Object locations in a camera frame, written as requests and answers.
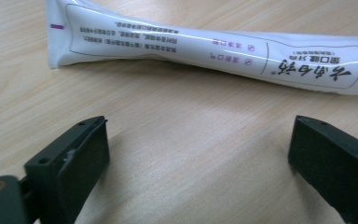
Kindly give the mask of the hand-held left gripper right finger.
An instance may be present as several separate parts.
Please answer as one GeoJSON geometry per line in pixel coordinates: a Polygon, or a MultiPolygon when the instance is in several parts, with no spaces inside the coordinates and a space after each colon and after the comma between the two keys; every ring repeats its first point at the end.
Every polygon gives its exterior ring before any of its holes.
{"type": "Polygon", "coordinates": [[[348,224],[358,224],[358,139],[304,116],[295,119],[288,162],[348,224]]]}

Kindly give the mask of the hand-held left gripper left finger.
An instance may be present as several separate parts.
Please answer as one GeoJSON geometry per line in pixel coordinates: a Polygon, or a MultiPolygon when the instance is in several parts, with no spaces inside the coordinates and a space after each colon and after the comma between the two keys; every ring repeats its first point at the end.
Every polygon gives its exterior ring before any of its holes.
{"type": "Polygon", "coordinates": [[[103,116],[78,122],[25,163],[42,224],[74,224],[110,160],[103,116]]]}

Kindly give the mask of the white toothpaste tube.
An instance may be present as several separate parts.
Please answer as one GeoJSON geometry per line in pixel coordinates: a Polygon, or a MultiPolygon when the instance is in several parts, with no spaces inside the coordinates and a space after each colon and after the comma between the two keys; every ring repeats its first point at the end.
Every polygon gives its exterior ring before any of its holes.
{"type": "Polygon", "coordinates": [[[162,59],[310,91],[358,95],[358,37],[205,31],[119,15],[89,0],[45,0],[50,67],[162,59]]]}

